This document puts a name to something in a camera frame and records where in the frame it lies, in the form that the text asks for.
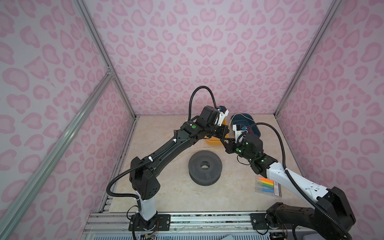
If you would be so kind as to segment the dark grey cable spool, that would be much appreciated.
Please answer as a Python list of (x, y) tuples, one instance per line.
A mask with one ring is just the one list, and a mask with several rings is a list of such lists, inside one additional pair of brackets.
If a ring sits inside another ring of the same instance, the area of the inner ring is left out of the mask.
[(214, 152), (199, 151), (191, 156), (188, 168), (193, 182), (200, 186), (211, 186), (219, 180), (223, 164)]

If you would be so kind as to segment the yellow plastic tray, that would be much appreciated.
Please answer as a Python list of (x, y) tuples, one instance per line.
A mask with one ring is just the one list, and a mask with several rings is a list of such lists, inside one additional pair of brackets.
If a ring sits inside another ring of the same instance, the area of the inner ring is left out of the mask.
[(218, 138), (215, 138), (215, 137), (212, 137), (212, 138), (205, 138), (205, 141), (208, 145), (210, 146), (221, 146), (222, 145), (222, 140), (227, 140), (227, 138), (224, 138), (224, 139), (218, 139)]

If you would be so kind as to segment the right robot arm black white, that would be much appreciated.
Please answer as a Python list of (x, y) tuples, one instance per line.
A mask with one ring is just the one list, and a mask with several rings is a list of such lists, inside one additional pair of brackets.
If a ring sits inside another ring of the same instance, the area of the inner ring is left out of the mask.
[(350, 240), (349, 233), (356, 223), (346, 194), (339, 188), (327, 188), (289, 170), (285, 162), (264, 153), (263, 142), (257, 135), (246, 134), (240, 141), (234, 138), (221, 141), (228, 154), (246, 159), (255, 174), (271, 180), (306, 201), (308, 207), (275, 203), (266, 211), (270, 228), (291, 225), (316, 231), (326, 240)]

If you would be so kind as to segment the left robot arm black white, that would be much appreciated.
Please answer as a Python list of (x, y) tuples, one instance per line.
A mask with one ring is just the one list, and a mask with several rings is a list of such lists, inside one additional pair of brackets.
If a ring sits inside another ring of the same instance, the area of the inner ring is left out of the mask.
[(156, 227), (158, 212), (155, 195), (161, 187), (157, 176), (174, 158), (199, 140), (210, 137), (224, 139), (229, 130), (223, 121), (228, 114), (229, 110), (224, 106), (206, 106), (200, 115), (175, 130), (173, 137), (158, 150), (143, 159), (136, 157), (131, 161), (131, 168), (138, 167), (130, 173), (130, 182), (139, 196), (139, 213), (134, 218), (135, 224), (140, 223), (145, 230)]

